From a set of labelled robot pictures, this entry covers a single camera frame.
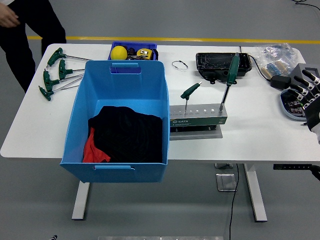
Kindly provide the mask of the person's left hand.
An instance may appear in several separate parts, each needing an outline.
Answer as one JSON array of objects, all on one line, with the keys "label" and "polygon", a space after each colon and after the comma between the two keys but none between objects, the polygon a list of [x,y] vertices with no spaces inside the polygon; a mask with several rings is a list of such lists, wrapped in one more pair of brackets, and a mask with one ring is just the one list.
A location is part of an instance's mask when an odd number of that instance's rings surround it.
[{"label": "person's left hand", "polygon": [[19,17],[7,5],[0,4],[0,26],[14,28],[20,24]]}]

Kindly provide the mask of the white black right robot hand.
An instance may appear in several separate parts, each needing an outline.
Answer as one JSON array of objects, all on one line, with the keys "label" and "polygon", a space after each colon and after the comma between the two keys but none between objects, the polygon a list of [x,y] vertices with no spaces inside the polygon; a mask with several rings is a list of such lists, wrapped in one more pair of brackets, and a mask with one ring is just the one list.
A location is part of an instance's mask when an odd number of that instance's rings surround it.
[{"label": "white black right robot hand", "polygon": [[312,82],[295,75],[293,78],[303,86],[291,84],[287,92],[300,102],[306,125],[316,134],[320,143],[320,78],[305,69],[302,70],[302,74]]}]

